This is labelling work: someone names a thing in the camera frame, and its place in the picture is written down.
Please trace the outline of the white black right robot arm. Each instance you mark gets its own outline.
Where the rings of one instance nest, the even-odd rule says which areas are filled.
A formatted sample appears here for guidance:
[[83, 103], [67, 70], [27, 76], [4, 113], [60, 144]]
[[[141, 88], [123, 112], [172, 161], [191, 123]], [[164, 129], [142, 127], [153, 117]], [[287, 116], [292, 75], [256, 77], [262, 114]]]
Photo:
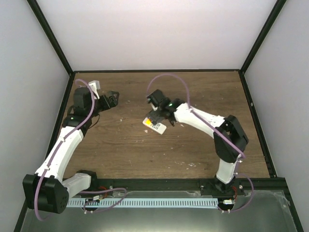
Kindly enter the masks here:
[[182, 123], [196, 128], [214, 140], [214, 147], [219, 157], [219, 167], [215, 176], [214, 188], [221, 195], [232, 189], [237, 175], [237, 166], [244, 158], [244, 151], [249, 139], [238, 119], [216, 116], [192, 107], [180, 99], [171, 100], [159, 89], [147, 96], [152, 110], [143, 120], [143, 124], [162, 135], [167, 127], [162, 124], [168, 120], [171, 125]]

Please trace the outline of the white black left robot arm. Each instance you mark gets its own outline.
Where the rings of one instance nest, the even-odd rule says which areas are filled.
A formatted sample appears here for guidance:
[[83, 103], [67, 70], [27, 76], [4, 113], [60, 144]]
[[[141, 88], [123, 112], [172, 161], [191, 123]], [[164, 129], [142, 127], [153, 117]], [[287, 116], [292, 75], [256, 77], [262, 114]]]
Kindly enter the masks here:
[[75, 149], [92, 127], [92, 118], [118, 105], [119, 92], [99, 95], [97, 90], [95, 86], [75, 89], [73, 104], [54, 147], [35, 174], [24, 177], [22, 184], [29, 209], [60, 214], [70, 198], [83, 191], [87, 195], [98, 191], [96, 172], [79, 170], [72, 177], [63, 178]]

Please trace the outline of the white remote control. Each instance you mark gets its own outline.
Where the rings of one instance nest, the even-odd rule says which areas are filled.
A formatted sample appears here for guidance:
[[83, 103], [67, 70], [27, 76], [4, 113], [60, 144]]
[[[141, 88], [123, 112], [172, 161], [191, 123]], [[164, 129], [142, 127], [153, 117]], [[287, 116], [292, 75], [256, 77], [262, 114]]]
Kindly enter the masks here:
[[164, 124], [162, 123], [156, 123], [156, 124], [153, 124], [149, 118], [145, 118], [143, 120], [143, 125], [145, 125], [146, 127], [152, 129], [153, 131], [157, 132], [158, 134], [162, 135], [166, 129], [167, 129], [167, 126], [165, 126]]

